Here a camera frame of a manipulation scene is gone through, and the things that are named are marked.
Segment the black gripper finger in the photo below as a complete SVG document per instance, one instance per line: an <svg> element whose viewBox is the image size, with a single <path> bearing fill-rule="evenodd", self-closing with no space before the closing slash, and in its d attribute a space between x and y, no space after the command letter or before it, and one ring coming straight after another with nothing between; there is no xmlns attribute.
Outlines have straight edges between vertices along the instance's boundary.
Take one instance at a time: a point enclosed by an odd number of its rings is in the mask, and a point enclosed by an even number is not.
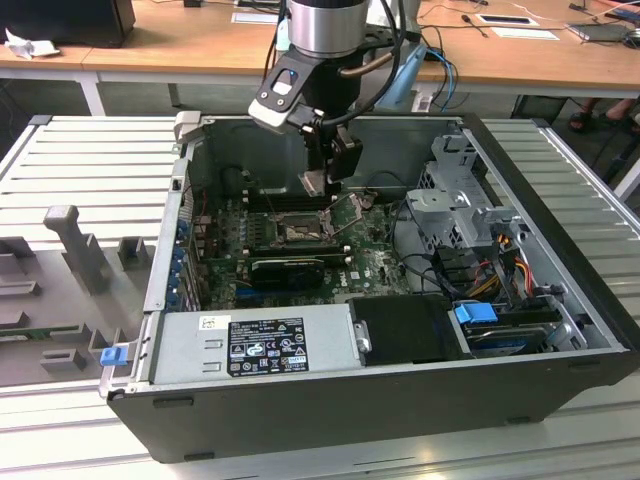
<svg viewBox="0 0 640 480"><path fill-rule="evenodd" d="M323 134L314 129L304 129L303 139L307 151L307 170L325 172L331 148L327 146Z"/></svg>
<svg viewBox="0 0 640 480"><path fill-rule="evenodd" d="M352 177L363 152L363 142L345 125L329 130L329 158L326 163L326 194L341 190L341 182Z"/></svg>

